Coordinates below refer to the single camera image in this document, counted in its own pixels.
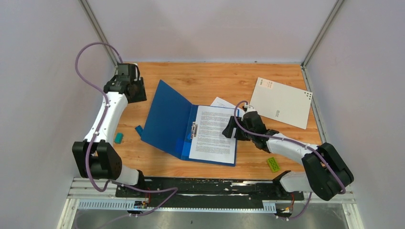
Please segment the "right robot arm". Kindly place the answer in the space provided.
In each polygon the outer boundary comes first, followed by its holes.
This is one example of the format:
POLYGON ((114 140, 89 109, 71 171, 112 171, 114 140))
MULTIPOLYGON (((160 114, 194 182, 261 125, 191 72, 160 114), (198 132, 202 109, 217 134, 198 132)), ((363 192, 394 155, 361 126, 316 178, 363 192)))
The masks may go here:
POLYGON ((260 150, 282 155, 303 166, 304 172, 287 172, 273 185, 273 194, 278 199, 305 191, 328 201, 344 194, 354 181, 352 172, 332 144, 307 144, 268 129, 256 111, 242 117, 231 116, 222 134, 238 141, 252 141, 260 150))

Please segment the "blue file folder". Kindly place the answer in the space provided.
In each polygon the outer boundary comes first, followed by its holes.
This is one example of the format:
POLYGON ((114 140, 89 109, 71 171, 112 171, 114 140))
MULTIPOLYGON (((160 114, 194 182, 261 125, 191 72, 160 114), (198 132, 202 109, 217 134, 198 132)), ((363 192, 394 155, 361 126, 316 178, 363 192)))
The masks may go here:
POLYGON ((141 140, 178 159, 190 161, 191 133, 199 105, 159 81, 141 140))

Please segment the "beige card sheet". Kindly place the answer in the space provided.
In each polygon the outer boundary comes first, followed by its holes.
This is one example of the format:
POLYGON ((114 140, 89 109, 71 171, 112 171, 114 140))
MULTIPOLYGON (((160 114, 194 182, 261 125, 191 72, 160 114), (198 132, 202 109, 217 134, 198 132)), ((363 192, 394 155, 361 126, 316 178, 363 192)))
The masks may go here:
POLYGON ((259 115, 307 128, 312 92, 258 78, 249 104, 259 115))

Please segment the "printed paper sheet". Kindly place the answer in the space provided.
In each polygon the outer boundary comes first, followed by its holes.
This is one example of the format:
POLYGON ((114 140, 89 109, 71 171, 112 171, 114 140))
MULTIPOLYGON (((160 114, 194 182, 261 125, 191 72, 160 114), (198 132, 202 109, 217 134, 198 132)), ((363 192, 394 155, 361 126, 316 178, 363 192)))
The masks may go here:
POLYGON ((235 166, 235 131, 231 129, 230 137, 223 135, 233 115, 233 108, 198 106, 194 121, 196 127, 191 133, 190 161, 235 166))
MULTIPOLYGON (((230 103, 230 102, 228 102, 228 101, 226 101, 226 100, 224 100, 224 99, 222 99, 220 97, 216 97, 214 99, 214 101, 211 103, 211 106, 232 108, 232 109, 236 108, 236 106, 234 104, 232 104, 232 103, 230 103)), ((239 117, 242 117, 245 114, 245 112, 244 112, 244 110, 242 108, 238 108, 237 110, 238 110, 237 114, 238 114, 239 117)))

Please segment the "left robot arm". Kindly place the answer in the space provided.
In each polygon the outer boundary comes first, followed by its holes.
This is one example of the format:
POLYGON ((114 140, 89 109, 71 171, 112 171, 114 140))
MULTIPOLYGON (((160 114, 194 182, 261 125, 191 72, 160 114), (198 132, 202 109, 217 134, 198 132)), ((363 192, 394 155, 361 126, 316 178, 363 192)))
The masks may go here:
POLYGON ((128 185, 135 197, 146 192, 141 171, 123 165, 113 148, 115 132, 128 104, 145 101, 146 91, 139 67, 120 63, 117 73, 102 89, 103 102, 96 120, 83 141, 74 142, 72 152, 81 177, 107 179, 128 185))

